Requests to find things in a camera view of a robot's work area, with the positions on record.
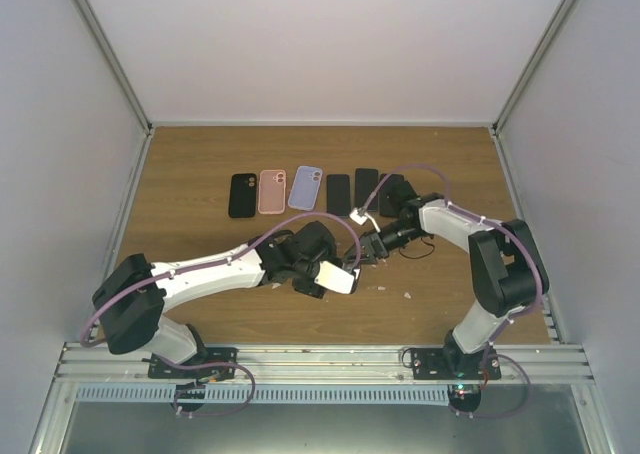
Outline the black phone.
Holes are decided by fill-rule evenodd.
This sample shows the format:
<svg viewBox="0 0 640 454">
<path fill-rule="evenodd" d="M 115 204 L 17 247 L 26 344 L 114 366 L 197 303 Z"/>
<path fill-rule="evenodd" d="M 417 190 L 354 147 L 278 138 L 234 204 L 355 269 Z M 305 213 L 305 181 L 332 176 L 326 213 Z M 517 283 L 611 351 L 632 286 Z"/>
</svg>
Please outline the black phone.
<svg viewBox="0 0 640 454">
<path fill-rule="evenodd" d="M 385 218 L 396 218 L 398 216 L 398 209 L 389 200 L 389 193 L 392 188 L 397 184 L 404 181 L 402 174 L 390 174 L 389 178 L 381 186 L 378 192 L 378 212 Z"/>
<path fill-rule="evenodd" d="M 352 282 L 351 290 L 350 290 L 351 294 L 354 294 L 357 291 L 358 282 L 359 282 L 359 279 L 360 279 L 361 271 L 362 271 L 362 269 L 361 269 L 360 266 L 358 266 L 357 268 L 354 268 L 353 271 L 352 271 L 353 282 Z"/>
</svg>

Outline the lavender phone case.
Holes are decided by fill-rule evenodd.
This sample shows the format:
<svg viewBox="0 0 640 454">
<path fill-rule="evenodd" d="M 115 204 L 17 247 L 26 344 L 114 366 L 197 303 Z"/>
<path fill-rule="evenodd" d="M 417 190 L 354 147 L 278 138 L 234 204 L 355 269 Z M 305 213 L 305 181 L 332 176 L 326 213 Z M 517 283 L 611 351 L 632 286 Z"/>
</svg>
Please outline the lavender phone case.
<svg viewBox="0 0 640 454">
<path fill-rule="evenodd" d="M 318 167 L 301 165 L 297 168 L 288 198 L 288 206 L 301 211 L 312 211 L 321 186 L 323 171 Z"/>
</svg>

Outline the pink phone case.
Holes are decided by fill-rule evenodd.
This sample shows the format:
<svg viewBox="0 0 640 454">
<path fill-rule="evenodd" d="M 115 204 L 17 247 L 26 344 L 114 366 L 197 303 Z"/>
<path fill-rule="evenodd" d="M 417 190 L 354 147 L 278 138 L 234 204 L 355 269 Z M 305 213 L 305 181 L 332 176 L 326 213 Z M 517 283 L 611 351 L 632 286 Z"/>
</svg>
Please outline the pink phone case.
<svg viewBox="0 0 640 454">
<path fill-rule="evenodd" d="M 258 182 L 257 209 L 263 215 L 282 214 L 286 208 L 286 172 L 282 169 L 263 170 Z"/>
</svg>

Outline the black phone case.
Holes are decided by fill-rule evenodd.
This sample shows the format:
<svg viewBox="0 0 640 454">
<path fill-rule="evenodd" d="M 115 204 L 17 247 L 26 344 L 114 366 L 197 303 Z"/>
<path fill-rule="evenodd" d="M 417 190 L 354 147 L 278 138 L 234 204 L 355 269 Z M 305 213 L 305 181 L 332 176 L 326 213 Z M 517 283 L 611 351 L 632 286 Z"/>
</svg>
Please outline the black phone case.
<svg viewBox="0 0 640 454">
<path fill-rule="evenodd" d="M 254 173 L 236 173 L 231 177 L 228 215 L 232 219 L 255 216 L 257 202 L 257 176 Z"/>
</svg>

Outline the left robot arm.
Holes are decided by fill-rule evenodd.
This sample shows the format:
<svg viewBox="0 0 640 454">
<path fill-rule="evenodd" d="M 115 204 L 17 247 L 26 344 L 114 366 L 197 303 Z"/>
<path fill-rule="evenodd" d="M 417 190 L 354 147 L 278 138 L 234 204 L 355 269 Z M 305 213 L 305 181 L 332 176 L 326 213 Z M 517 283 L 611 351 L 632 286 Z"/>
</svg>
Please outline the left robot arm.
<svg viewBox="0 0 640 454">
<path fill-rule="evenodd" d="M 358 275 L 336 255 L 335 238 L 319 221 L 279 230 L 217 255 L 173 263 L 128 256 L 92 297 L 110 353 L 147 350 L 171 361 L 185 378 L 203 372 L 206 354 L 194 328 L 167 318 L 172 309 L 212 294 L 291 283 L 320 298 L 352 292 Z"/>
</svg>

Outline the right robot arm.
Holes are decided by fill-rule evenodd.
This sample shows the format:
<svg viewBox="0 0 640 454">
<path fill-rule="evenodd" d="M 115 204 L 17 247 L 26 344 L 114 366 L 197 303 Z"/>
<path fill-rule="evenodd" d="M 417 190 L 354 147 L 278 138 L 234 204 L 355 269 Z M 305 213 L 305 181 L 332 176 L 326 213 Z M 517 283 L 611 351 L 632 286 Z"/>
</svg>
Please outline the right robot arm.
<svg viewBox="0 0 640 454">
<path fill-rule="evenodd" d="M 541 304 L 549 277 L 528 224 L 492 220 L 460 208 L 439 193 L 418 195 L 404 180 L 385 190 L 396 220 L 360 237 L 343 257 L 373 265 L 423 236 L 441 237 L 469 255 L 475 301 L 450 330 L 441 351 L 448 376 L 482 373 L 490 349 L 506 325 Z"/>
</svg>

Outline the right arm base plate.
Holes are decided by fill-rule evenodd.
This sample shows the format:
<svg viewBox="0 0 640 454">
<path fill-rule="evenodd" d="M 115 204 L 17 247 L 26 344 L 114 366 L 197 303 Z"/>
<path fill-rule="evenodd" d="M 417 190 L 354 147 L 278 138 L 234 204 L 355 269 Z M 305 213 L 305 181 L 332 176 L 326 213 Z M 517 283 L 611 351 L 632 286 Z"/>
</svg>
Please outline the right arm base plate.
<svg viewBox="0 0 640 454">
<path fill-rule="evenodd" d="M 465 354 L 456 346 L 405 347 L 399 360 L 412 371 L 414 380 L 450 381 L 447 387 L 449 407 L 459 415 L 473 416 L 490 381 L 500 380 L 500 361 L 496 351 L 481 349 Z"/>
</svg>

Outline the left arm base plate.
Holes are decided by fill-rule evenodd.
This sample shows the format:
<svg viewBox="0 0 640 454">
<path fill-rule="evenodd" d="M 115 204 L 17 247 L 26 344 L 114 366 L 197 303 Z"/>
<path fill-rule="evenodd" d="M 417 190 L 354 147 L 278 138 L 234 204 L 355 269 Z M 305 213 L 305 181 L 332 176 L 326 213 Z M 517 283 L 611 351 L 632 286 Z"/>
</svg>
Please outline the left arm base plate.
<svg viewBox="0 0 640 454">
<path fill-rule="evenodd" d="M 170 402 L 180 414 L 197 414 L 204 407 L 204 395 L 209 384 L 227 381 L 235 377 L 235 368 L 230 364 L 237 360 L 235 347 L 205 347 L 203 353 L 183 362 L 176 368 L 152 354 L 144 358 L 149 367 L 149 379 L 174 379 L 177 397 Z"/>
</svg>

